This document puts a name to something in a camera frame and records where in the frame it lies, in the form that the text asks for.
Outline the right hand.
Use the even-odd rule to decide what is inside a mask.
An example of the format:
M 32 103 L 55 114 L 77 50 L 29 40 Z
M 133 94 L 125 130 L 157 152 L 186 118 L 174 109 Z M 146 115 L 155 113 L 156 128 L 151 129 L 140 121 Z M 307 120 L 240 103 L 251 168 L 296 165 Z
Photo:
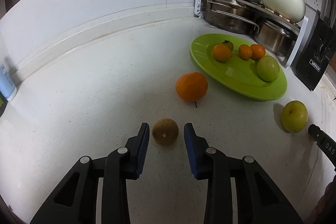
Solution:
M 335 223 L 335 177 L 327 185 L 307 223 Z

